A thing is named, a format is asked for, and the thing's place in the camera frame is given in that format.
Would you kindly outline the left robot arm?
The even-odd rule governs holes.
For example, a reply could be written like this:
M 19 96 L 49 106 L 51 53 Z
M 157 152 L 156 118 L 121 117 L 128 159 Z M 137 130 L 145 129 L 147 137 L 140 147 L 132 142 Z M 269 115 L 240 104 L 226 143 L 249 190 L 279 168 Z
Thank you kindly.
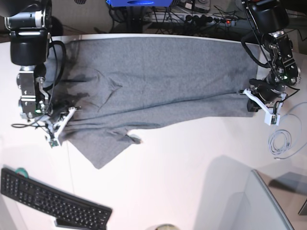
M 299 91 L 295 85 L 300 70 L 293 58 L 292 41 L 285 32 L 289 17 L 279 0 L 244 0 L 242 7 L 251 32 L 241 39 L 241 44 L 258 66 L 270 70 L 262 80 L 250 79 L 251 95 L 264 105 L 272 104 L 272 112 L 277 114 L 289 97 L 282 96 L 285 89 Z M 251 38 L 256 39 L 266 63 L 261 63 L 248 48 L 246 41 Z

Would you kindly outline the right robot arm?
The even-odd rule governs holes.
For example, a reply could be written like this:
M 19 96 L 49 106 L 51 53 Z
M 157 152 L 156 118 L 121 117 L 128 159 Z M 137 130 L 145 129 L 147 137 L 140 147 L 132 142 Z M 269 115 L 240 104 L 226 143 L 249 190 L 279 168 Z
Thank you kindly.
M 10 37 L 11 62 L 20 66 L 17 84 L 21 90 L 21 117 L 31 127 L 58 128 L 66 119 L 67 106 L 52 103 L 55 86 L 64 72 L 66 48 L 62 41 L 53 41 L 52 2 L 50 0 L 2 0 L 0 15 Z M 45 86 L 45 62 L 49 50 L 62 48 L 61 63 L 57 63 L 53 82 Z

